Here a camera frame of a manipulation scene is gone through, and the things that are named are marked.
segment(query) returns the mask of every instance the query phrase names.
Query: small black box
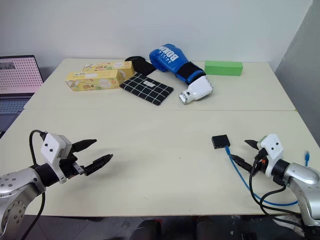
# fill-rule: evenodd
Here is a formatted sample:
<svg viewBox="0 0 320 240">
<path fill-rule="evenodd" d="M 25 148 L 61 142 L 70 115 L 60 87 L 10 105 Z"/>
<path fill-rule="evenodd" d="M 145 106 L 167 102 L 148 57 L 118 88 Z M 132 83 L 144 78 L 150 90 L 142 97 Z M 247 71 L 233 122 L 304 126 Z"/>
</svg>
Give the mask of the small black box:
<svg viewBox="0 0 320 240">
<path fill-rule="evenodd" d="M 230 142 L 227 135 L 213 136 L 211 138 L 214 149 L 221 149 L 225 146 L 230 147 Z"/>
</svg>

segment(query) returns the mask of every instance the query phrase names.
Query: black checkered cloth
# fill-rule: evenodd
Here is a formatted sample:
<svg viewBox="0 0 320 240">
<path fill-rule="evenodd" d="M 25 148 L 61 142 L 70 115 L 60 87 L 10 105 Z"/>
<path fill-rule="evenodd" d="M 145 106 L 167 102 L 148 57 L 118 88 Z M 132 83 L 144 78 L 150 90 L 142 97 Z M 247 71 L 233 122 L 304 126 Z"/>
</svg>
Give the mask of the black checkered cloth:
<svg viewBox="0 0 320 240">
<path fill-rule="evenodd" d="M 174 90 L 173 87 L 164 85 L 141 73 L 129 78 L 120 84 L 120 87 L 157 106 Z"/>
</svg>

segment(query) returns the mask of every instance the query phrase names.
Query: green block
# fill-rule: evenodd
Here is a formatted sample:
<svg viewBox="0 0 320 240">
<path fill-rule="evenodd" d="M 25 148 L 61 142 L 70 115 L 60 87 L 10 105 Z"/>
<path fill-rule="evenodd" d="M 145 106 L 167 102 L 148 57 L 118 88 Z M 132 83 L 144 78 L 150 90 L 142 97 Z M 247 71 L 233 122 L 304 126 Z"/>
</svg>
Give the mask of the green block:
<svg viewBox="0 0 320 240">
<path fill-rule="evenodd" d="M 207 75 L 240 76 L 244 66 L 238 61 L 205 61 Z"/>
</svg>

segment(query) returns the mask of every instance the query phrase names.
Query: cardboard box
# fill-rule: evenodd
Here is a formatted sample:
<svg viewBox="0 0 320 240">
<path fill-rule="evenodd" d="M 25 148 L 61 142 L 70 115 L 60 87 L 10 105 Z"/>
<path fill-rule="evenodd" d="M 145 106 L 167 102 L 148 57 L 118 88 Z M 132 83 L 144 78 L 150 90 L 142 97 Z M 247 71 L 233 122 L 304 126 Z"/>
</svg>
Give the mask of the cardboard box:
<svg viewBox="0 0 320 240">
<path fill-rule="evenodd" d="M 118 89 L 124 82 L 118 70 L 70 72 L 65 81 L 75 92 Z"/>
<path fill-rule="evenodd" d="M 128 80 L 135 74 L 135 70 L 131 61 L 111 61 L 97 64 L 86 64 L 83 68 L 83 71 L 92 72 L 114 69 L 120 71 L 124 80 Z"/>
</svg>

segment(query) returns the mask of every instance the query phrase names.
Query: tabletop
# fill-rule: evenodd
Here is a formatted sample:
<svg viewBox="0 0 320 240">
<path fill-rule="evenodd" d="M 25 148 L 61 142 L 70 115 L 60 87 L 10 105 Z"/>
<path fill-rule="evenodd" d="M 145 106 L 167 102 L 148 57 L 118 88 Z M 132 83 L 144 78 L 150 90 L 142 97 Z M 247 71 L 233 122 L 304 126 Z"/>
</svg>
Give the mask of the tabletop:
<svg viewBox="0 0 320 240">
<path fill-rule="evenodd" d="M 28 138 L 33 129 L 65 135 L 71 142 L 97 139 L 76 154 L 80 165 L 114 154 L 92 175 L 48 187 L 44 215 L 261 214 L 224 149 L 213 148 L 211 137 L 222 134 L 228 135 L 232 154 L 252 163 L 257 151 L 244 140 L 276 133 L 285 161 L 304 164 L 308 150 L 309 166 L 320 170 L 320 149 L 296 111 L 26 109 L 0 139 L 0 174 L 32 165 Z M 43 163 L 40 148 L 35 136 L 36 158 Z M 248 180 L 249 174 L 240 172 Z M 260 196 L 279 188 L 261 173 L 253 187 Z M 286 190 L 268 200 L 296 198 Z M 40 201 L 37 197 L 26 213 L 36 214 Z M 288 209 L 299 211 L 297 206 Z"/>
<path fill-rule="evenodd" d="M 160 106 L 130 94 L 123 89 L 72 91 L 65 83 L 70 72 L 81 72 L 85 64 L 115 61 L 112 59 L 67 58 L 34 94 L 25 109 L 118 109 L 144 110 L 294 110 L 268 63 L 243 63 L 241 76 L 208 75 L 213 92 L 207 97 L 183 105 L 178 95 L 188 86 L 171 72 L 159 70 L 148 77 L 173 87 L 173 92 Z M 204 62 L 194 62 L 204 69 Z"/>
</svg>

